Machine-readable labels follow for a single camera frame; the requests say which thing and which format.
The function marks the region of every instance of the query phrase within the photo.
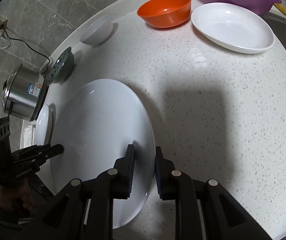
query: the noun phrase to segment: product label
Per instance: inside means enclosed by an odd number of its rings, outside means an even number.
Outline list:
[[[43,83],[44,83],[44,77],[40,75],[39,78],[38,78],[38,81],[35,84],[35,86],[38,87],[38,88],[42,88]]]
[[[32,84],[30,84],[28,86],[27,93],[29,93],[30,95],[35,96],[35,97],[38,98],[40,92],[41,92],[41,89],[39,87],[34,86]]]

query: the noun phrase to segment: human hand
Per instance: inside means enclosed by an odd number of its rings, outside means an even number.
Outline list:
[[[14,211],[19,209],[15,199],[23,200],[23,207],[31,211],[34,207],[34,200],[30,194],[28,180],[24,179],[23,184],[17,188],[6,188],[0,186],[0,207],[5,211]]]

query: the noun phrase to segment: plate rim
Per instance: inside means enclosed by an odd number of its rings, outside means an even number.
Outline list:
[[[225,42],[225,41],[222,41],[222,40],[220,40],[220,39],[217,39],[216,37],[214,37],[214,36],[212,36],[212,35],[209,35],[206,31],[202,30],[202,28],[199,28],[199,27],[197,26],[197,24],[195,23],[195,19],[194,19],[194,18],[195,18],[195,15],[197,14],[197,11],[199,10],[199,8],[201,8],[201,7],[213,6],[213,5],[219,5],[219,4],[220,4],[220,5],[223,5],[223,4],[224,4],[224,5],[228,5],[228,6],[232,6],[232,7],[242,8],[244,11],[247,11],[247,12],[250,13],[251,15],[254,15],[255,17],[259,18],[261,21],[263,21],[264,24],[268,27],[269,31],[272,33],[272,36],[273,36],[272,44],[270,44],[270,45],[267,46],[267,47],[263,47],[263,48],[259,48],[259,49],[257,49],[257,48],[247,48],[247,47],[243,47],[243,46],[239,46],[239,45],[234,45],[234,44],[231,44],[231,43],[227,43],[227,42]],[[251,51],[251,53],[253,53],[253,54],[255,54],[255,53],[260,53],[260,52],[264,52],[264,51],[266,51],[266,50],[269,50],[269,49],[271,49],[271,48],[274,46],[274,44],[275,44],[275,35],[274,35],[274,32],[272,31],[271,27],[270,27],[260,16],[258,16],[258,15],[255,14],[254,12],[252,12],[252,11],[250,11],[250,10],[244,8],[244,7],[235,5],[235,4],[222,3],[222,2],[213,2],[213,3],[203,4],[203,5],[199,6],[199,7],[197,7],[197,8],[192,12],[192,14],[191,14],[191,21],[192,21],[193,26],[194,26],[197,30],[199,30],[203,35],[205,35],[205,36],[210,36],[212,39],[214,39],[214,40],[216,40],[216,41],[219,41],[219,42],[221,42],[221,43],[223,43],[223,44],[229,45],[229,46],[231,46],[231,47],[238,48],[238,49],[242,49],[242,50],[247,50],[248,52]]]

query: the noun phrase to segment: large white plate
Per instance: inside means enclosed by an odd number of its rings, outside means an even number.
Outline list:
[[[57,192],[73,178],[96,178],[125,156],[128,144],[134,144],[132,192],[127,200],[114,200],[113,228],[139,213],[153,182],[155,140],[147,112],[130,88],[110,79],[80,88],[55,124],[52,145],[57,143],[64,146],[63,154],[51,158]]]
[[[191,19],[208,39],[237,52],[260,53],[275,42],[273,31],[262,18],[234,4],[204,4],[194,10]]]

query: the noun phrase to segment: person's arm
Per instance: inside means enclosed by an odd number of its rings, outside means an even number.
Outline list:
[[[6,188],[0,186],[0,220],[17,224],[20,218],[19,207],[16,198],[23,200],[23,207],[32,210],[34,201],[30,194],[28,180],[25,179],[22,185],[17,188]]]

